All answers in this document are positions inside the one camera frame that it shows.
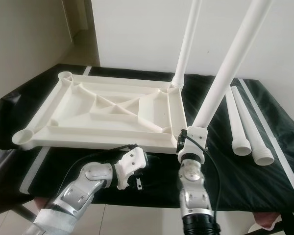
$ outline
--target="wire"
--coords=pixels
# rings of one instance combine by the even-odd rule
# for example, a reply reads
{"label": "wire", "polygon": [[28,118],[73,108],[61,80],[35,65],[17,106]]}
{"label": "wire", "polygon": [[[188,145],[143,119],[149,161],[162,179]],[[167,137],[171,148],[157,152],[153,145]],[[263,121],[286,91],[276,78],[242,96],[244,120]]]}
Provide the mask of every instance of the wire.
{"label": "wire", "polygon": [[210,153],[207,150],[205,150],[202,146],[200,146],[200,144],[197,143],[195,140],[193,140],[191,137],[189,137],[187,135],[182,135],[182,136],[187,138],[190,142],[192,142],[198,148],[200,148],[201,151],[203,151],[203,153],[211,159],[211,161],[216,169],[217,176],[218,176],[218,189],[217,189],[218,193],[217,193],[216,207],[215,207],[215,212],[214,212],[214,223],[217,224],[217,211],[218,211],[218,207],[219,207],[220,194],[221,194],[221,179],[220,179],[219,169],[217,167],[215,160],[213,159],[213,157],[210,155]]}

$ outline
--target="white tape strip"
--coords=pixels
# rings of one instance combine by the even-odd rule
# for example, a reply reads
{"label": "white tape strip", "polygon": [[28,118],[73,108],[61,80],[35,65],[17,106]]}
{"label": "white tape strip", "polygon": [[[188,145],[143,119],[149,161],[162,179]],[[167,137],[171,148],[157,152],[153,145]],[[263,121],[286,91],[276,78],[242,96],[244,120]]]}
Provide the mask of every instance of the white tape strip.
{"label": "white tape strip", "polygon": [[91,69],[92,69],[91,66],[87,66],[86,69],[85,69],[85,71],[84,71],[84,73],[83,73],[83,75],[84,76],[87,76],[89,74],[89,72],[90,72]]}
{"label": "white tape strip", "polygon": [[35,175],[37,174],[41,164],[43,163],[50,147],[42,147],[40,152],[38,153],[35,161],[31,165],[30,169],[28,170],[26,176],[23,179],[23,182],[20,186],[20,192],[29,194],[28,189],[33,182]]}
{"label": "white tape strip", "polygon": [[288,160],[286,159],[286,157],[285,157],[285,155],[284,155],[278,141],[274,137],[274,135],[273,135],[273,133],[272,133],[272,131],[271,131],[265,117],[264,117],[264,115],[262,114],[260,108],[258,107],[254,97],[250,93],[246,83],[242,79],[239,79],[239,81],[240,81],[242,87],[244,88],[244,90],[245,90],[245,92],[246,92],[246,94],[247,94],[253,108],[255,109],[256,114],[257,114],[261,124],[263,125],[263,127],[265,129],[265,132],[268,135],[268,137],[269,137],[269,139],[271,141],[271,144],[272,144],[272,146],[273,146],[273,148],[274,148],[274,150],[275,150],[275,152],[276,152],[276,154],[277,154],[277,156],[279,158],[279,161],[280,161],[280,163],[281,163],[281,165],[282,165],[282,167],[283,167],[283,169],[284,169],[287,177],[289,178],[289,181],[290,181],[290,183],[291,183],[291,185],[292,185],[292,187],[294,189],[294,173],[293,173],[293,171],[292,171],[292,169],[291,169],[291,167],[290,167],[290,165],[288,163]]}

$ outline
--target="white pipe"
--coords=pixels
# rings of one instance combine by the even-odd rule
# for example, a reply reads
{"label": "white pipe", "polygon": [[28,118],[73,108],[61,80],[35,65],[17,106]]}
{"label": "white pipe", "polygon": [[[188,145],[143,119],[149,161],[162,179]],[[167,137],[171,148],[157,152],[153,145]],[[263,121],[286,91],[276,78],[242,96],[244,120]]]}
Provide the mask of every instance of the white pipe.
{"label": "white pipe", "polygon": [[184,85],[184,74],[187,66],[188,59],[191,53],[191,47],[196,31],[198,22],[199,12],[201,8],[202,0],[193,0],[191,11],[187,20],[186,30],[182,43],[180,56],[176,66],[175,75],[172,79],[172,85],[174,87],[183,87]]}
{"label": "white pipe", "polygon": [[230,87],[228,87],[228,90],[225,93],[225,98],[233,137],[233,152],[239,156],[246,156],[251,153],[251,147],[248,139],[246,139],[240,115]]}
{"label": "white pipe", "polygon": [[243,19],[232,45],[212,83],[208,94],[193,122],[193,126],[207,128],[219,107],[227,88],[240,68],[260,26],[262,25],[272,0],[253,0]]}
{"label": "white pipe", "polygon": [[270,165],[274,162],[274,157],[268,149],[259,134],[259,131],[239,93],[237,87],[232,87],[233,96],[237,109],[239,111],[241,120],[246,130],[247,137],[252,147],[252,156],[257,165]]}

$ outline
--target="tile floor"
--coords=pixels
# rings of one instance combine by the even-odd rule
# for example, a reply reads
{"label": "tile floor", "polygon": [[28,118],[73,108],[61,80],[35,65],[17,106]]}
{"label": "tile floor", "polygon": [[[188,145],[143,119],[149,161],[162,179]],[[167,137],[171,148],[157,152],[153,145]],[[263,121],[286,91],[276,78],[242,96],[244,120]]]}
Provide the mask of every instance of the tile floor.
{"label": "tile floor", "polygon": [[[37,213],[33,201],[25,206]],[[222,235],[243,235],[254,223],[243,211],[220,211]],[[13,211],[0,214],[0,235],[21,235],[30,222]],[[124,207],[92,204],[78,221],[73,235],[182,235],[179,209]]]}

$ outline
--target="table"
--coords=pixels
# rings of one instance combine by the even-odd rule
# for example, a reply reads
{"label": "table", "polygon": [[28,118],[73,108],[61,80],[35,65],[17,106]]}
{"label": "table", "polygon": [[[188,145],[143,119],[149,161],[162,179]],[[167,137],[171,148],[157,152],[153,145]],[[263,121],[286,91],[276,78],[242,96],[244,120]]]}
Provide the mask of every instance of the table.
{"label": "table", "polygon": [[[96,152],[91,149],[50,148],[43,157],[41,166],[32,179],[29,194],[20,193],[20,185],[31,168],[41,147],[22,151],[11,142],[13,134],[28,124],[44,99],[57,83],[57,74],[70,71],[83,74],[85,66],[56,65],[39,76],[10,92],[0,100],[0,212],[16,204],[31,200],[33,196],[52,197],[69,167],[79,158]],[[124,77],[132,79],[170,81],[173,73],[96,68],[89,75]],[[182,91],[187,124],[191,125],[212,84],[213,76],[186,75]],[[294,122],[256,80],[245,80],[245,84],[256,100],[270,129],[294,172]],[[294,212],[294,189],[277,157],[264,127],[261,125],[252,104],[238,79],[236,85],[264,139],[272,151],[275,162],[269,166],[258,166],[251,156],[236,156],[231,148],[231,131],[225,99],[220,104],[208,127],[207,146],[215,158],[221,175],[221,199],[219,210],[251,212]],[[93,161],[115,163],[122,152],[94,158]],[[106,203],[144,207],[179,207],[176,186],[179,163],[176,155],[148,153],[148,166],[132,177],[133,184],[126,190],[102,189],[96,193],[93,203]],[[66,182],[74,179],[80,162],[68,175]],[[217,191],[216,172],[209,159],[202,167],[205,186],[210,195],[212,208]],[[135,187],[139,177],[143,189]]]}

